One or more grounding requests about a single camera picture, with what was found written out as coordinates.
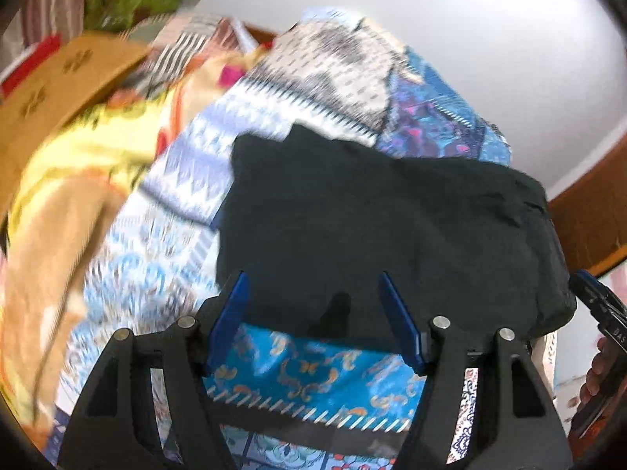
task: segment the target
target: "metal screw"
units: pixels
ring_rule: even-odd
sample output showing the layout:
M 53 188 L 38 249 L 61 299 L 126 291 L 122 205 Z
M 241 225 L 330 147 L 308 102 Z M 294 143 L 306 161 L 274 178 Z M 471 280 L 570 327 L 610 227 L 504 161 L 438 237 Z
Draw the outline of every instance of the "metal screw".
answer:
M 129 337 L 130 335 L 130 330 L 127 328 L 118 328 L 115 332 L 114 332 L 114 338 L 117 341 L 124 341 L 124 339 L 126 339 L 127 337 Z
M 196 319 L 193 316 L 181 316 L 176 324 L 181 328 L 190 328 L 194 326 Z
M 433 324 L 441 329 L 447 329 L 451 326 L 451 320 L 449 320 L 446 316 L 436 316 L 433 319 Z
M 505 341 L 512 341 L 516 337 L 516 334 L 513 333 L 513 330 L 507 327 L 499 330 L 498 335 L 501 336 Z

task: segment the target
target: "black fabric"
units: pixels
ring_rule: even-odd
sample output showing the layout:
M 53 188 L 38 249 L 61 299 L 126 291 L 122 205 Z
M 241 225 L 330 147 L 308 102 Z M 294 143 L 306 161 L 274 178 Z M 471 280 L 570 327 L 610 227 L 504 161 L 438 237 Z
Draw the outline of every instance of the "black fabric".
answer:
M 250 275 L 252 325 L 324 337 L 343 313 L 329 338 L 397 351 L 377 294 L 383 271 L 417 322 L 444 315 L 481 334 L 508 326 L 524 340 L 574 313 L 544 190 L 520 172 L 393 159 L 298 125 L 281 143 L 239 136 L 231 164 L 217 280 Z

